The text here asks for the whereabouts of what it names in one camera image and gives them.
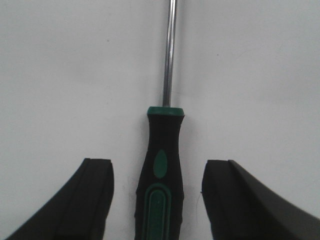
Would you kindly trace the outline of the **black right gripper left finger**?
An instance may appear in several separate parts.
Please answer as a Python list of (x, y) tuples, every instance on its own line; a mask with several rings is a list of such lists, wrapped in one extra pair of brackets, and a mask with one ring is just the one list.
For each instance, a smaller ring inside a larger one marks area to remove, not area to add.
[(86, 158), (65, 185), (9, 240), (101, 240), (114, 195), (109, 159)]

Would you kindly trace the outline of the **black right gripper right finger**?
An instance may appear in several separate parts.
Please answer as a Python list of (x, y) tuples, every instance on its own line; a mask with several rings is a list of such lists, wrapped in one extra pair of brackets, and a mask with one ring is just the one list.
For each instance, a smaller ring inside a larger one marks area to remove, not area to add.
[(320, 220), (234, 160), (208, 160), (202, 196), (215, 240), (318, 240)]

